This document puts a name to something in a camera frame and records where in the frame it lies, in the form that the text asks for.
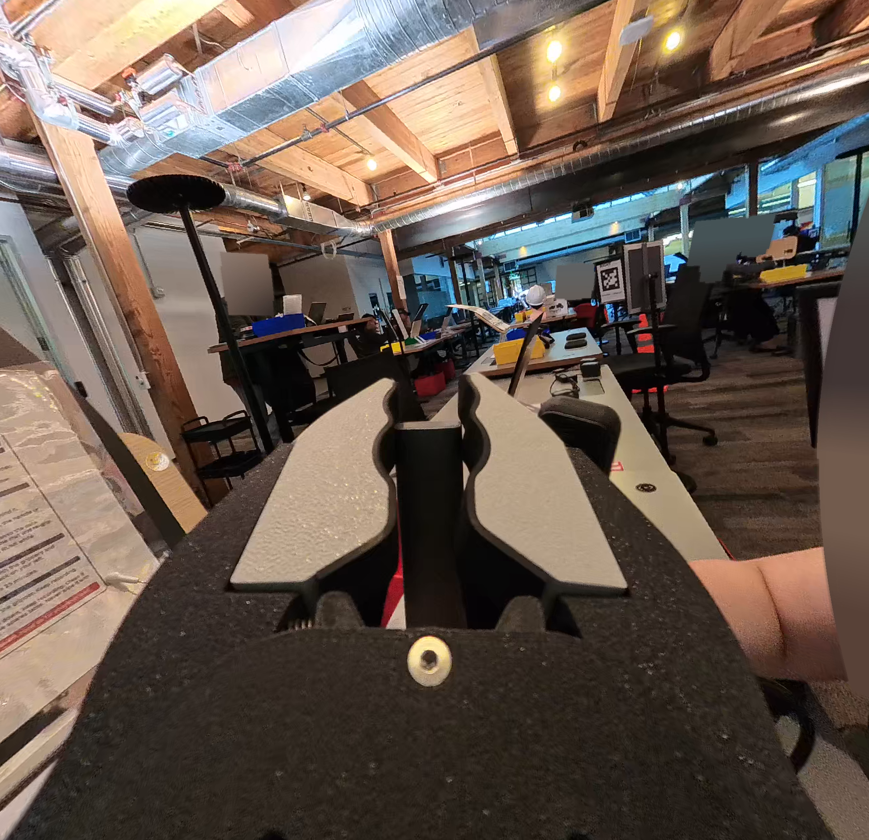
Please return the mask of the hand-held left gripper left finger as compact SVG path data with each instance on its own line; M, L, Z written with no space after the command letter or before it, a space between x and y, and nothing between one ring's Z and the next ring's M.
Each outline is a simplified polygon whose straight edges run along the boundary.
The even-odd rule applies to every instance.
M376 380L309 426L292 446L229 584L298 592L381 545L396 527L388 452L398 383Z

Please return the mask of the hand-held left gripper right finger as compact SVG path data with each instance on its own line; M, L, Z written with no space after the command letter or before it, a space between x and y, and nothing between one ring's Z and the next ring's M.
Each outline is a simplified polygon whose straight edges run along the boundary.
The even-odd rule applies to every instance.
M461 380L458 414L470 525L536 577L544 598L624 595L625 576L556 433L478 373Z

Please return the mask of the grey usb hub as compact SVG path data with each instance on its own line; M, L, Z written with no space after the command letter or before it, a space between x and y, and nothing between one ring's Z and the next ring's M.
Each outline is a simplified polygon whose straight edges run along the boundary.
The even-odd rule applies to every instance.
M461 427L400 423L395 454L407 627L464 629L455 550L464 487Z

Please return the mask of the red plastic bin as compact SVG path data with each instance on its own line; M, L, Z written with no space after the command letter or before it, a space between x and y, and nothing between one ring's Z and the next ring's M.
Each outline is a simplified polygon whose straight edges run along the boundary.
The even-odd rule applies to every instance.
M382 611L381 627L400 630L407 628L404 569L401 550L398 553L396 571L388 584Z

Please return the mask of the black padded chair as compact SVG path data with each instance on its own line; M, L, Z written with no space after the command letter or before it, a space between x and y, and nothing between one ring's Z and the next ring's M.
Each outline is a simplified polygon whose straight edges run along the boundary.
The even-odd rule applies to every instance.
M580 450L604 474L610 474L621 437L621 418L615 410L561 395L543 402L538 416L566 447Z

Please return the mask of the black utility cart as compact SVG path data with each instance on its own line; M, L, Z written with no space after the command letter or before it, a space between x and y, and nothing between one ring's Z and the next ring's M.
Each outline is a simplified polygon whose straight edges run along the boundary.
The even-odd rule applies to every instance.
M201 481L242 478L263 461L253 422L244 410L213 422L197 416L181 425L181 438Z

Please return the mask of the wooden top desk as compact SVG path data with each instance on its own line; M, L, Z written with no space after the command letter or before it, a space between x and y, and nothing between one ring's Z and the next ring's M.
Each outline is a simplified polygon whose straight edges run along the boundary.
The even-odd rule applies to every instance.
M346 340L357 328L364 328L369 318L359 318L319 326L290 329L270 335L242 339L238 342L245 355L276 350L279 347L314 347Z

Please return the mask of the black office chair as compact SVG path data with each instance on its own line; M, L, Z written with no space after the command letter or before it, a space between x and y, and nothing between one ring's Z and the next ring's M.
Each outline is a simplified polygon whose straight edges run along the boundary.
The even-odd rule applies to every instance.
M674 418L666 403L666 389L700 384L710 376L701 326L710 294L711 286L700 281L676 284L662 320L652 321L649 328L627 330L633 352L615 356L607 364L627 398L642 395L640 420L668 465L674 464L668 439L673 427L701 433L706 446L718 444L714 429Z

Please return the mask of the grey panel on stand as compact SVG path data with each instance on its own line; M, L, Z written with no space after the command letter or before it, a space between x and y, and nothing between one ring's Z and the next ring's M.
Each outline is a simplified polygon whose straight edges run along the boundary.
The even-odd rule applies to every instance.
M625 247L625 284L627 307L631 313L646 318L646 327L638 327L631 336L649 335L653 344L653 364L643 370L635 370L635 380L627 385L630 394L641 393L643 398L640 419L653 436L659 451L668 465L673 465L673 456L668 441L668 412L666 391L668 384L668 357L665 338L669 329L661 321L666 307L666 271L663 245L659 242L639 242Z

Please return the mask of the laminated instruction board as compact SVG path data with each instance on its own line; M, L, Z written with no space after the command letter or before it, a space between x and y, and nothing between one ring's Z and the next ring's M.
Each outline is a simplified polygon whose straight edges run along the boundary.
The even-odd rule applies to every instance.
M2 330L1 651L21 650L111 586L150 578L148 539L188 530L124 437Z

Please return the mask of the black floor lamp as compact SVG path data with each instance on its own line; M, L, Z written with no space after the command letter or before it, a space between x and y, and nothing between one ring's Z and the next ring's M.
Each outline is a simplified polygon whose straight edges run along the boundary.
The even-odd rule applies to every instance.
M169 174L137 180L129 186L126 194L131 203L147 212L158 215L178 214L181 217L215 313L218 329L223 336L223 344L229 353L236 378L244 390L248 411L263 444L263 451L267 455L271 454L275 445L268 430L267 418L256 397L254 384L229 320L229 313L223 305L223 298L192 217L195 211L209 211L221 206L226 199L226 191L221 184L205 176Z

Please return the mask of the silver insulated pipes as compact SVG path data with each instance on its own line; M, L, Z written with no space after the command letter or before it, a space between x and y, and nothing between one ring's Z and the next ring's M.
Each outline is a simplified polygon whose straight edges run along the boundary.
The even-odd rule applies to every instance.
M126 89L108 98L55 76L48 52L8 31L2 31L1 61L4 77L42 123L80 132L108 147L130 144L176 119L184 104L168 91L190 74L164 54L144 71L125 69ZM158 98L160 93L167 93L168 104Z

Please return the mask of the wooden support post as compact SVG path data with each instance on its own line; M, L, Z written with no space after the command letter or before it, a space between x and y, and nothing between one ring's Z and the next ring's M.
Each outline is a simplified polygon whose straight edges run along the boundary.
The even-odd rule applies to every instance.
M217 503L229 493L223 479L201 481L195 468L213 458L213 448L188 448L182 424L198 415L223 417L243 406L223 383L220 361L208 353L215 321L204 288L192 271L171 270L183 261L179 233L128 232L103 173L95 143L87 136L34 117L39 138L107 288L132 336L149 384L148 394L185 479Z

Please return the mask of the silver spiral air duct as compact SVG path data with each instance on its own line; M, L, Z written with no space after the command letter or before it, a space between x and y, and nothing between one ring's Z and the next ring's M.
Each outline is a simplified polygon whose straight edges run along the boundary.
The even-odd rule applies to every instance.
M818 97L849 90L857 85L866 84L867 78L867 59L848 66L840 65L828 75L802 76L798 83L789 85L785 89L756 96L740 104L720 106L706 114L692 118L681 118L674 124L649 130L632 138L619 139L607 145L599 145L581 156L541 164L504 183L490 185L451 201L432 204L407 214L369 223L359 220L355 224L360 227L360 235L365 238L372 238L386 230L406 228L438 216L460 213L516 191L529 190L555 179L577 175L596 165L609 164L634 153L652 150L669 142L689 138L710 129L727 127L750 118L766 116L791 105L805 104Z

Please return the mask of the silver rectangular air duct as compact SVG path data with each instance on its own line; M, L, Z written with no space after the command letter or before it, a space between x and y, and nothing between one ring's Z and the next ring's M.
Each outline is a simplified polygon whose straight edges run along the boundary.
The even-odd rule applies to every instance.
M133 176L180 154L199 158L482 21L480 45L592 0L310 0L196 68L158 98L155 126L105 147L103 171Z

